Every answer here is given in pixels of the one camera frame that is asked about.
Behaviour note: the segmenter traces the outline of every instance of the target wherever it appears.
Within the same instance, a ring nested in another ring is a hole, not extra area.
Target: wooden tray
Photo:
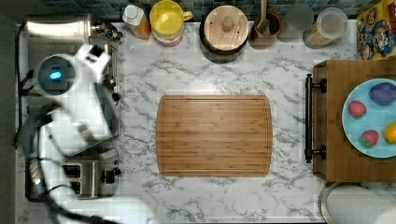
[[[395,182],[396,157],[377,159],[350,144],[342,110],[348,95],[373,78],[396,80],[394,61],[328,60],[314,67],[314,82],[327,78],[327,92],[314,91],[314,148],[326,146],[327,158],[314,156],[314,174],[329,182]]]
[[[163,175],[264,176],[272,152],[265,96],[163,96],[157,159]]]

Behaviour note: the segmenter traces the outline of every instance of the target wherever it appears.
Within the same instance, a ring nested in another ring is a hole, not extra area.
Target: cereal box
[[[396,0],[382,0],[357,18],[361,59],[396,59]]]

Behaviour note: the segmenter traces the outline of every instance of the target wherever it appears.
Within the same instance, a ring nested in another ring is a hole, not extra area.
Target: yellow container
[[[162,0],[149,13],[151,28],[159,37],[175,40],[184,31],[184,21],[192,18],[192,12],[183,12],[180,5],[171,0]]]

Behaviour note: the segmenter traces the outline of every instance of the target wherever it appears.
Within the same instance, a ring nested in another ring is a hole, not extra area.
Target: wooden cutting board
[[[163,175],[264,176],[272,153],[265,96],[163,96],[157,159]]]

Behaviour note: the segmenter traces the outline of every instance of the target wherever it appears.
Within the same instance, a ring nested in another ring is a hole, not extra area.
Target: blue plate
[[[388,143],[383,135],[388,125],[396,121],[396,101],[390,105],[378,105],[369,97],[370,89],[382,82],[396,86],[396,81],[386,78],[376,78],[361,83],[346,98],[342,114],[344,132],[349,142],[360,152],[374,158],[396,156],[396,144]],[[359,119],[353,118],[347,109],[349,103],[355,100],[362,102],[367,108],[366,114]],[[362,133],[370,129],[379,133],[379,139],[374,147],[368,148],[360,143],[359,138]]]

